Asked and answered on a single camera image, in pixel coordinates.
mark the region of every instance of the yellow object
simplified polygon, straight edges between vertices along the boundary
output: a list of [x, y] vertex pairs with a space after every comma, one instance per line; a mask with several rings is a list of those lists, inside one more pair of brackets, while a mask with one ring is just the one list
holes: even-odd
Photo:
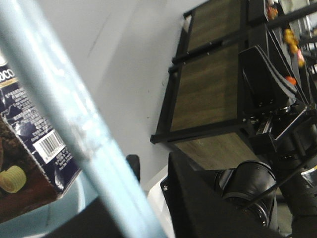
[[298, 60], [298, 67], [302, 68], [305, 65], [305, 61], [304, 60]]
[[16, 165], [0, 173], [0, 187], [8, 193], [18, 192], [26, 183], [24, 171]]
[[292, 35], [292, 36], [294, 36], [294, 33], [293, 33], [293, 31], [291, 29], [285, 29], [284, 30], [284, 35]]
[[289, 45], [289, 50], [292, 54], [296, 54], [298, 51], [298, 47], [295, 44], [290, 44]]
[[290, 34], [284, 35], [284, 42], [288, 44], [294, 43], [294, 36]]

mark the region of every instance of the black metal frame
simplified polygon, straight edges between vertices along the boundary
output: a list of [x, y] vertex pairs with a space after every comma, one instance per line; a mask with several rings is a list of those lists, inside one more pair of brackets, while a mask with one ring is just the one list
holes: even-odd
[[235, 41], [236, 39], [243, 37], [243, 35], [246, 35], [247, 32], [245, 31], [245, 28], [247, 23], [246, 13], [248, 11], [248, 3], [247, 3], [248, 1], [247, 0], [240, 0], [240, 1], [241, 1], [240, 29], [238, 31], [230, 32], [227, 35], [224, 35], [217, 39], [211, 39], [209, 42], [206, 42], [205, 44], [195, 49], [192, 49], [190, 51], [188, 51], [188, 45], [189, 45], [189, 40], [190, 40], [190, 36], [192, 32], [193, 23], [195, 21], [195, 11], [198, 7], [201, 7], [207, 2], [183, 14], [184, 19], [190, 15], [192, 16], [192, 19], [191, 19], [188, 32], [182, 29], [181, 37], [180, 37], [178, 48], [176, 51], [176, 56], [172, 59], [172, 62], [174, 64], [178, 64], [180, 62], [187, 61], [188, 59], [192, 57], [199, 56], [200, 54], [211, 51], [221, 45], [230, 44], [230, 41], [232, 40]]
[[176, 53], [176, 57], [173, 58], [174, 66], [172, 66], [168, 72], [169, 72], [169, 80], [168, 85], [166, 88], [165, 97], [163, 100], [163, 105], [160, 113], [160, 117], [158, 120], [158, 126], [156, 133], [151, 136], [151, 142], [152, 143], [159, 143], [163, 142], [166, 144], [169, 144], [170, 142], [181, 142], [181, 141], [188, 141], [198, 138], [204, 138], [208, 136], [215, 136], [220, 134], [226, 134], [230, 132], [238, 133], [240, 138], [246, 141], [244, 138], [244, 133], [241, 133], [241, 130], [247, 129], [247, 118], [242, 113], [243, 111], [243, 95], [244, 95], [244, 87], [243, 87], [243, 75], [240, 73], [242, 72], [241, 66], [239, 66], [238, 71], [238, 104], [237, 104], [237, 118], [212, 124], [206, 124], [201, 125], [197, 127], [191, 127], [176, 131], [171, 131], [171, 123], [174, 113], [174, 108], [176, 104], [176, 98], [178, 94], [178, 87], [181, 79], [181, 71], [182, 66], [196, 60], [198, 58], [204, 57], [206, 55], [211, 55], [215, 51], [218, 51], [220, 49], [223, 49], [227, 46], [230, 46], [234, 43], [239, 42], [239, 50], [243, 50], [248, 48], [249, 46], [253, 44], [262, 44], [267, 45], [267, 53], [271, 51], [275, 52], [275, 57], [279, 56], [279, 60], [274, 60], [274, 63], [276, 63], [276, 68], [278, 70], [282, 70], [284, 72], [287, 72], [286, 75], [290, 75], [292, 77], [298, 78], [299, 84], [301, 87], [297, 87], [298, 95], [297, 97], [301, 99], [304, 103], [311, 103], [312, 98], [317, 99], [317, 92], [316, 90], [312, 91], [312, 95], [309, 93], [311, 92], [311, 85], [312, 85], [312, 77], [308, 73], [305, 76], [304, 72], [298, 71], [298, 73], [294, 73], [295, 69], [298, 69], [297, 65], [297, 56], [291, 57], [291, 61], [287, 60], [285, 56], [285, 52], [283, 52], [280, 42], [278, 41], [273, 29], [276, 27], [282, 27], [282, 28], [289, 28], [288, 22], [301, 18], [309, 13], [317, 11], [317, 3], [314, 3], [311, 5], [311, 7], [304, 7], [302, 9], [299, 9], [297, 11], [294, 11], [290, 14], [287, 14], [284, 16], [284, 12], [281, 10], [280, 5], [277, 6], [279, 9], [279, 17], [272, 21], [266, 21], [262, 24], [259, 24], [256, 26], [253, 22], [253, 26], [250, 27], [248, 22], [248, 12], [249, 10], [249, 4], [247, 0], [242, 0], [241, 3], [241, 22], [240, 22], [240, 30], [238, 32], [230, 33], [226, 36], [223, 36], [222, 38], [211, 40], [210, 42], [207, 42], [206, 44], [193, 49], [189, 52], [184, 52], [184, 49], [188, 47], [189, 42], [189, 36], [191, 33], [191, 28], [193, 25], [193, 20], [195, 18], [195, 10], [194, 8], [191, 11], [188, 11], [183, 16], [186, 18], [189, 15], [192, 15], [192, 21], [189, 26], [188, 33], [183, 29], [181, 33], [181, 37], [178, 44], [178, 49]]
[[191, 58], [182, 64], [176, 65], [169, 69], [169, 81], [166, 88], [165, 97], [163, 100], [163, 106], [161, 114], [158, 120], [158, 127], [155, 135], [151, 136], [152, 143], [159, 142], [180, 142], [191, 140], [193, 138], [202, 138], [208, 136], [215, 136], [230, 132], [237, 132], [241, 128], [247, 127], [245, 115], [243, 114], [243, 78], [240, 66], [238, 67], [238, 87], [237, 87], [237, 118], [230, 119], [222, 122], [216, 122], [201, 126], [196, 126], [192, 128], [186, 128], [176, 131], [171, 131], [171, 124], [173, 119], [174, 108], [176, 104], [176, 98], [178, 94], [178, 87], [181, 79], [181, 71], [183, 65], [194, 61], [202, 57], [212, 57], [212, 54], [224, 49], [232, 44], [239, 44], [239, 51], [245, 49], [246, 47], [246, 38], [236, 39], [236, 41], [230, 41], [230, 44], [221, 45], [212, 51], [205, 53], [204, 55], [199, 55], [198, 57]]

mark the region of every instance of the black metal bar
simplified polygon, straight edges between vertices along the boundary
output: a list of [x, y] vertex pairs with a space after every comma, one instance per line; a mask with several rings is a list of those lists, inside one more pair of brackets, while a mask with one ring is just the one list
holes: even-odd
[[197, 127], [171, 131], [168, 133], [152, 135], [151, 142], [153, 144], [159, 142], [180, 142], [197, 138], [204, 138], [207, 136], [221, 135], [230, 132], [236, 132], [237, 130], [245, 127], [245, 125], [246, 124], [243, 121], [233, 119], [222, 121], [219, 123], [201, 125]]
[[304, 46], [304, 45], [306, 45], [306, 44], [315, 43], [315, 42], [317, 42], [317, 36], [313, 36], [313, 37], [311, 37], [311, 38], [306, 38], [306, 39], [301, 39], [301, 40], [299, 41], [299, 45], [300, 45], [300, 46]]
[[303, 92], [306, 95], [306, 97], [308, 98], [309, 103], [311, 104], [313, 102], [313, 97], [312, 97], [311, 84], [309, 82], [309, 76], [308, 76], [306, 66], [302, 67], [299, 70], [299, 74], [300, 74], [300, 78], [301, 78]]
[[172, 100], [173, 100], [175, 84], [176, 84], [176, 79], [174, 78], [173, 74], [170, 74], [160, 116], [158, 119], [158, 126], [157, 126], [156, 133], [164, 133], [170, 130], [170, 122], [168, 120], [170, 118], [169, 113], [171, 111], [171, 107], [174, 105]]
[[313, 3], [311, 5], [305, 6], [301, 9], [298, 9], [296, 11], [290, 12], [289, 14], [286, 14], [284, 16], [279, 16], [278, 18], [271, 20], [267, 23], [267, 27], [269, 29], [273, 29], [279, 26], [285, 25], [285, 23], [297, 20], [299, 18], [302, 18], [306, 15], [309, 15], [311, 13], [314, 13], [317, 11], [317, 3]]
[[248, 17], [249, 17], [248, 23], [251, 26], [256, 26], [256, 25], [267, 22], [267, 17], [265, 12], [266, 12], [265, 0], [250, 0], [249, 11], [248, 11]]

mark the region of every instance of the product box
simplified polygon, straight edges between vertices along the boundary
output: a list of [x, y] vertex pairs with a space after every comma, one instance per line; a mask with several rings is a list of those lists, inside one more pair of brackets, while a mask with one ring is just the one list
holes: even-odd
[[62, 197], [78, 173], [0, 52], [0, 223]]

